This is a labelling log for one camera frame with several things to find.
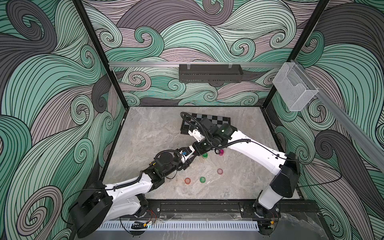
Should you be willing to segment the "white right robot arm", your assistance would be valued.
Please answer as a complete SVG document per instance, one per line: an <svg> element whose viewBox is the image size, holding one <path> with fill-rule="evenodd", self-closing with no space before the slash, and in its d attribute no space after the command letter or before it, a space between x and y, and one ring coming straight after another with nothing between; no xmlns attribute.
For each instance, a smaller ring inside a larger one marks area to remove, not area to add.
<svg viewBox="0 0 384 240"><path fill-rule="evenodd" d="M190 126L188 134L196 139L191 147L192 155L201 156L209 151L229 148L262 165L274 175L269 186L263 190L254 207L257 210L272 210L283 198L291 198L300 176L300 163L294 153L273 150L254 141L230 124L217 126L208 118Z"/></svg>

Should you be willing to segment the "white ventilated front strip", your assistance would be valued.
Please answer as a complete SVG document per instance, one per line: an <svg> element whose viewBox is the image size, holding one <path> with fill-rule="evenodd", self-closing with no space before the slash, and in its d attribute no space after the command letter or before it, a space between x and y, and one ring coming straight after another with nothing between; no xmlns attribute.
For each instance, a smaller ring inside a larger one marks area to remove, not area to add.
<svg viewBox="0 0 384 240"><path fill-rule="evenodd" d="M134 232L132 221L107 221L99 231L125 231ZM162 221L149 225L143 231L251 231L258 232L256 221Z"/></svg>

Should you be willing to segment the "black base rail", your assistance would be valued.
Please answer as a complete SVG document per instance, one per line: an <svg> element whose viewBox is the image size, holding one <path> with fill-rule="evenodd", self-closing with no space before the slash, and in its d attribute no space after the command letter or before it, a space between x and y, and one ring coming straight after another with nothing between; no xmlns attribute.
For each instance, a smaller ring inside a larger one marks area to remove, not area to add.
<svg viewBox="0 0 384 240"><path fill-rule="evenodd" d="M281 214L318 213L315 201L283 199L270 210L258 207L256 200L147 200L146 209L159 218L170 214L234 214L248 219L277 219Z"/></svg>

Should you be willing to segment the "black white chessboard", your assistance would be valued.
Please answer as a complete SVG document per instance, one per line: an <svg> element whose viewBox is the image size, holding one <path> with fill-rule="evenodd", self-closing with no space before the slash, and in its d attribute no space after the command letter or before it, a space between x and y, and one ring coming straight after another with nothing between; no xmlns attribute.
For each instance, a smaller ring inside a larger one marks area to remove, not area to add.
<svg viewBox="0 0 384 240"><path fill-rule="evenodd" d="M212 122L212 124L217 125L218 127L222 126L223 124L231 124L231 118L230 117L222 117L222 116L213 116L213 115L204 115L204 114L196 114L196 113L190 113L191 116L193 116L198 122L200 122L203 118L207 118ZM193 126L189 125L185 120L182 121L181 125L181 134L182 135L188 135L189 131L193 131Z"/></svg>

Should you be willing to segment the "black wall shelf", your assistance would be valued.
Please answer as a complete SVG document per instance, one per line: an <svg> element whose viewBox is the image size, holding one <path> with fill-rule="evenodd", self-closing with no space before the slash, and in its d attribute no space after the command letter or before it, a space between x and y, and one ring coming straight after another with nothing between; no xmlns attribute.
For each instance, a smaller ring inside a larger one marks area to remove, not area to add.
<svg viewBox="0 0 384 240"><path fill-rule="evenodd" d="M180 64L181 83L208 83L219 86L224 83L240 83L244 72L234 64Z"/></svg>

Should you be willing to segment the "clear plastic wall bin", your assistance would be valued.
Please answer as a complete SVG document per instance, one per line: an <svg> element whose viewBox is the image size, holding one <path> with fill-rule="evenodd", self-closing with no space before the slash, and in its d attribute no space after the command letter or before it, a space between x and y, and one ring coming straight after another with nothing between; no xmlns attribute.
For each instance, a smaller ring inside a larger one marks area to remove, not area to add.
<svg viewBox="0 0 384 240"><path fill-rule="evenodd" d="M300 112L319 92L310 75L295 62L282 65L273 85L291 112Z"/></svg>

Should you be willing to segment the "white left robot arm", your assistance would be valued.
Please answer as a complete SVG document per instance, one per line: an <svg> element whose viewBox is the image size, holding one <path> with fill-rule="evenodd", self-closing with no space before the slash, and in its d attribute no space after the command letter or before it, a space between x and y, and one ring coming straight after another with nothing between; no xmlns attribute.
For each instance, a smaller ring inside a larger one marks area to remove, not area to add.
<svg viewBox="0 0 384 240"><path fill-rule="evenodd" d="M145 194L159 188L170 174L186 170L195 157L204 154L206 150L200 148L198 143L164 150L157 153L136 178L108 185L101 181L94 182L68 208L77 237L81 239L90 235L111 219L124 215L145 215L148 210Z"/></svg>

